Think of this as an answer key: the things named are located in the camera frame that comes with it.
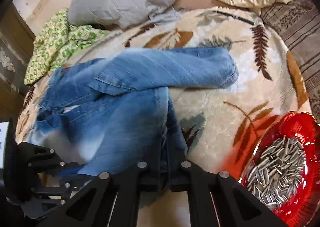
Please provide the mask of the blue denim jeans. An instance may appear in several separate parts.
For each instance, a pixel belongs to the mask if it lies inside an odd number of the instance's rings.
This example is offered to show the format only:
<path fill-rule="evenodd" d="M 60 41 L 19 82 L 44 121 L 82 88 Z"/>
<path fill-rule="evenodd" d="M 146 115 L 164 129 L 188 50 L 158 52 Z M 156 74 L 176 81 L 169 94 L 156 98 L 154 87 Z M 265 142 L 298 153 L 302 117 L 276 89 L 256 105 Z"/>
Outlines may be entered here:
<path fill-rule="evenodd" d="M 130 48 L 110 59 L 57 69 L 28 142 L 52 148 L 81 174 L 116 174 L 159 159 L 166 142 L 187 145 L 170 87 L 226 88 L 239 76 L 223 48 Z"/>

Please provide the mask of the green patterned cloth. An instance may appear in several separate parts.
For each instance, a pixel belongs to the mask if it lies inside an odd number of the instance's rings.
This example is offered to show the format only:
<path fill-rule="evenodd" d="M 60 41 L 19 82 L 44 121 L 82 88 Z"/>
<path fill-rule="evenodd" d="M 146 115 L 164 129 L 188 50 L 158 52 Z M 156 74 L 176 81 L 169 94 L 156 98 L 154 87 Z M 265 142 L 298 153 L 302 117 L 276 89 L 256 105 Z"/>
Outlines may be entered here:
<path fill-rule="evenodd" d="M 62 67 L 75 53 L 98 42 L 108 33 L 108 30 L 97 29 L 89 24 L 70 24 L 68 9 L 61 9 L 44 24 L 35 37 L 24 84 L 32 85 L 47 72 Z"/>

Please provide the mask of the red plastic bowl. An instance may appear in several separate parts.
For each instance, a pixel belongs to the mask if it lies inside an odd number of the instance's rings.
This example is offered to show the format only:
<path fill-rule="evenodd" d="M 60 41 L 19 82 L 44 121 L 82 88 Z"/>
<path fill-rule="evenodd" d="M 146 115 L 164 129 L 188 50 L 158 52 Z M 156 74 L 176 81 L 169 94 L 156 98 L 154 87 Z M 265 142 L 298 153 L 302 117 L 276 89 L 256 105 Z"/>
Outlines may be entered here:
<path fill-rule="evenodd" d="M 287 226 L 319 213 L 319 123 L 289 112 L 245 127 L 224 161 L 228 171 Z"/>

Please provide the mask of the brown striped bedsheet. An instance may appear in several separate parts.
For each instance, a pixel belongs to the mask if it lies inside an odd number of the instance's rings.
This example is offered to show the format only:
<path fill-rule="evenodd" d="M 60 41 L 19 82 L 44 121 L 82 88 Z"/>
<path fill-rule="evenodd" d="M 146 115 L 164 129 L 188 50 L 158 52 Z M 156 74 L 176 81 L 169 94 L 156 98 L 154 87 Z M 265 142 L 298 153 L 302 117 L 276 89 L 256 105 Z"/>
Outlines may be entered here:
<path fill-rule="evenodd" d="M 319 120 L 319 11 L 312 0 L 276 3 L 261 11 L 293 54 L 303 76 L 312 114 Z"/>

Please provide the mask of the pile of sunflower seeds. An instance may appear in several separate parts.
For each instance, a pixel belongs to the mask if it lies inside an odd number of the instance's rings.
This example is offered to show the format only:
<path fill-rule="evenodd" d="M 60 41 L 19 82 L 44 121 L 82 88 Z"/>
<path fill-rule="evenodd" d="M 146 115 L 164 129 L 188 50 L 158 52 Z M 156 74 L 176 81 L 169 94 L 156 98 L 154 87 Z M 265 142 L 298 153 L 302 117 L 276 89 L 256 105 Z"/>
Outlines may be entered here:
<path fill-rule="evenodd" d="M 264 150 L 247 176 L 247 189 L 270 210 L 296 195 L 306 153 L 298 138 L 279 137 Z"/>

